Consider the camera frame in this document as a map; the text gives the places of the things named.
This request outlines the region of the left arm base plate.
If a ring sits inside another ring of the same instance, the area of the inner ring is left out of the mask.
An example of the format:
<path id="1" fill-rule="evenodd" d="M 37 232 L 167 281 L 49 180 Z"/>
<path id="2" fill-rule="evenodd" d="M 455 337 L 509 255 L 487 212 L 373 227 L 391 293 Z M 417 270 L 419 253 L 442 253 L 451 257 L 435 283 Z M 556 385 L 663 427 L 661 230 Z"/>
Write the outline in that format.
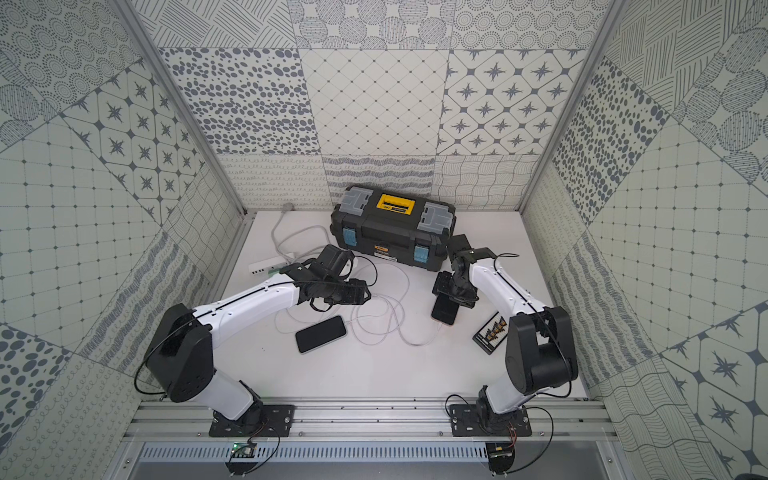
<path id="1" fill-rule="evenodd" d="M 278 437 L 290 435 L 295 405 L 254 404 L 238 420 L 229 420 L 217 411 L 209 430 L 210 437 Z"/>

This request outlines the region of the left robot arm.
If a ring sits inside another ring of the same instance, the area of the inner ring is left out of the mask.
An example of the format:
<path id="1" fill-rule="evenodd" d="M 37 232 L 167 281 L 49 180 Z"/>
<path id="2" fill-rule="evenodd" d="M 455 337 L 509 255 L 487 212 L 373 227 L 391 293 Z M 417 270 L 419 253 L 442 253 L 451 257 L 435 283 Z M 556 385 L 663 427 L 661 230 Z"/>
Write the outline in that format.
<path id="1" fill-rule="evenodd" d="M 193 401 L 244 424 L 261 408 L 259 396 L 219 370 L 214 351 L 257 322 L 321 299 L 329 306 L 362 305 L 369 285 L 357 278 L 317 273 L 294 263 L 239 294 L 190 308 L 182 303 L 162 317 L 139 366 L 148 369 L 161 394 L 174 403 Z"/>

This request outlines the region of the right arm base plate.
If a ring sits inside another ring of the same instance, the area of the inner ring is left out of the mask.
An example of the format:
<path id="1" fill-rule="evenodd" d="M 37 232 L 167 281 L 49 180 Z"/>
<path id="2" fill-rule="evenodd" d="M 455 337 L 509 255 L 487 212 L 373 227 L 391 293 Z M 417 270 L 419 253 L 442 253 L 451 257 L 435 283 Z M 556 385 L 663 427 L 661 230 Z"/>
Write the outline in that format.
<path id="1" fill-rule="evenodd" d="M 454 437 L 530 437 L 531 423 L 524 408 L 496 414 L 489 407 L 476 404 L 449 404 L 447 407 Z"/>

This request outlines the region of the phone with mint case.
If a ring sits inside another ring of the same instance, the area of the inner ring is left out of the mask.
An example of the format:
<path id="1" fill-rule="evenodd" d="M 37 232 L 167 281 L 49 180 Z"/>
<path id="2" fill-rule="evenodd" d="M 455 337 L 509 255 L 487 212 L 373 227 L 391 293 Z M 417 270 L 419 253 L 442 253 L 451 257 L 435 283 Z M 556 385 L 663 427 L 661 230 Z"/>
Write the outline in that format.
<path id="1" fill-rule="evenodd" d="M 339 315 L 320 321 L 295 333 L 295 341 L 300 354 L 306 354 L 328 343 L 345 337 L 347 329 Z"/>

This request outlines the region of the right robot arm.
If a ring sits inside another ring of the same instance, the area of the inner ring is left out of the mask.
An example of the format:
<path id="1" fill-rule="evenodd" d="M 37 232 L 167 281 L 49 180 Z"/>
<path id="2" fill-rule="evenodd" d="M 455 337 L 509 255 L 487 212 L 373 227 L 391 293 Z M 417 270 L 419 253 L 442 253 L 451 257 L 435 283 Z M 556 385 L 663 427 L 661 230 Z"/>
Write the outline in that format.
<path id="1" fill-rule="evenodd" d="M 536 300 L 505 272 L 497 254 L 472 247 L 464 235 L 453 238 L 447 252 L 452 271 L 437 276 L 432 318 L 451 325 L 459 308 L 474 307 L 483 294 L 506 322 L 506 374 L 480 390 L 480 419 L 512 414 L 537 395 L 570 386 L 579 367 L 566 310 Z"/>

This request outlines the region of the phone with pink case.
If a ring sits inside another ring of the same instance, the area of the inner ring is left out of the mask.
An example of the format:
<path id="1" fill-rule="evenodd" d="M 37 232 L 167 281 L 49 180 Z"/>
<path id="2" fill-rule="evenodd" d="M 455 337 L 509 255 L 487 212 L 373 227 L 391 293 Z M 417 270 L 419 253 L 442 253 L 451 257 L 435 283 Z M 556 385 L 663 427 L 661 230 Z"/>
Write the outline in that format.
<path id="1" fill-rule="evenodd" d="M 458 314 L 460 305 L 445 294 L 438 294 L 432 307 L 431 318 L 442 324 L 452 326 Z"/>

